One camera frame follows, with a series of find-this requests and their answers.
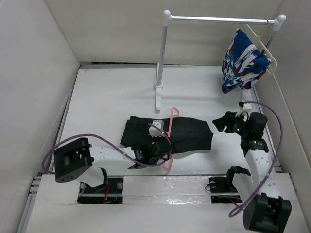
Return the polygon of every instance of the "screw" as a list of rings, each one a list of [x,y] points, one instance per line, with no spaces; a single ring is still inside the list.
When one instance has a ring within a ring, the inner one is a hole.
[[[122,182],[118,182],[117,183],[117,189],[122,189],[123,188],[123,183]]]
[[[209,182],[209,186],[210,188],[216,188],[216,182],[215,181]]]

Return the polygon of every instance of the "vertical white pole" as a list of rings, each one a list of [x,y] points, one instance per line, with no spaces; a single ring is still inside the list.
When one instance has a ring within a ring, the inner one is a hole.
[[[162,30],[162,40],[161,40],[161,50],[160,50],[160,61],[157,64],[157,74],[156,74],[156,82],[154,88],[155,92],[155,110],[161,110],[161,94],[163,89],[162,82],[162,73],[163,73],[163,65],[164,65],[164,55],[165,55],[165,45],[166,45],[166,35],[167,35],[167,27],[169,25],[169,21],[171,19],[171,12],[169,10],[165,10],[163,12],[164,20],[163,20],[163,30]]]
[[[272,32],[265,44],[266,48],[268,48],[270,46],[270,44],[272,43],[274,37],[276,36],[278,30],[280,30],[283,22],[286,20],[286,16],[285,15],[279,15],[276,19],[276,23],[272,28]]]

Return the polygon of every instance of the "gray wall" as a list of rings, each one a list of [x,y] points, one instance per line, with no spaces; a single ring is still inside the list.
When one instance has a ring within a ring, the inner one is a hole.
[[[280,114],[284,127],[284,142],[280,162],[285,172],[292,174],[305,218],[311,227],[311,1],[284,0],[276,15],[287,16],[271,45],[277,59],[276,80],[268,75],[256,84],[261,102],[269,104]],[[269,112],[269,130],[277,145],[279,126]]]
[[[157,63],[163,10],[271,18],[280,0],[45,0],[79,61]],[[237,25],[172,22],[166,63],[220,65]],[[266,27],[254,27],[261,33]]]
[[[0,232],[16,232],[79,63],[43,0],[0,0]]]

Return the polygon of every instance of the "colorful garment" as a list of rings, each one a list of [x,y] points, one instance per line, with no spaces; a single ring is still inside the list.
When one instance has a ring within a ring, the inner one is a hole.
[[[250,89],[270,63],[271,59],[262,55],[242,30],[237,30],[223,61],[222,91],[228,93],[238,86]]]

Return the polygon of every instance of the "black garment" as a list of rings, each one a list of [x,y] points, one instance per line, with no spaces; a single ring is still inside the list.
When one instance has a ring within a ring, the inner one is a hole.
[[[126,122],[121,145],[125,147],[150,145],[161,138],[149,136],[149,123],[154,119],[131,116]],[[163,130],[169,130],[170,119],[162,119]],[[173,118],[170,141],[172,153],[210,150],[213,133],[205,121],[187,117]]]

